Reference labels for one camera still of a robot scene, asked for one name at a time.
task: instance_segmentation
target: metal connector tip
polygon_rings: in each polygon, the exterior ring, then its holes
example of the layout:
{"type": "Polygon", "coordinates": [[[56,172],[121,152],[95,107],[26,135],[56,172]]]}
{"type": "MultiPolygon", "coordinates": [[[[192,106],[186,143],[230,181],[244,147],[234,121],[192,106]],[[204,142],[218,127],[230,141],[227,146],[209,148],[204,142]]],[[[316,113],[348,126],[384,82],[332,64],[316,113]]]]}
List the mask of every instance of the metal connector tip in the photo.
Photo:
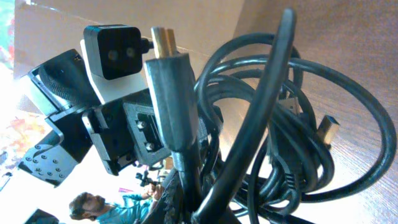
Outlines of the metal connector tip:
{"type": "Polygon", "coordinates": [[[332,116],[325,115],[322,122],[319,124],[317,135],[326,145],[330,145],[333,138],[336,136],[340,124],[332,116]]]}
{"type": "Polygon", "coordinates": [[[177,53],[174,31],[163,27],[152,27],[150,30],[154,41],[156,58],[166,58],[177,53]]]}

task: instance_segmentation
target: blue shirt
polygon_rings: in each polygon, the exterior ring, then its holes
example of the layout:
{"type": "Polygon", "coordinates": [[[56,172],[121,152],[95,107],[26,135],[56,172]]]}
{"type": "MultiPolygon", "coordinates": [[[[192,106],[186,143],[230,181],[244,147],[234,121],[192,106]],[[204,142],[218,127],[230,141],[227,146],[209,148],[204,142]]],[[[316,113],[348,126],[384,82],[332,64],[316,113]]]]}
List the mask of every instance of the blue shirt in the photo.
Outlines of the blue shirt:
{"type": "Polygon", "coordinates": [[[124,206],[114,205],[106,213],[97,217],[101,224],[125,224],[134,223],[136,219],[144,221],[149,212],[152,200],[143,200],[139,194],[123,195],[124,206]]]}

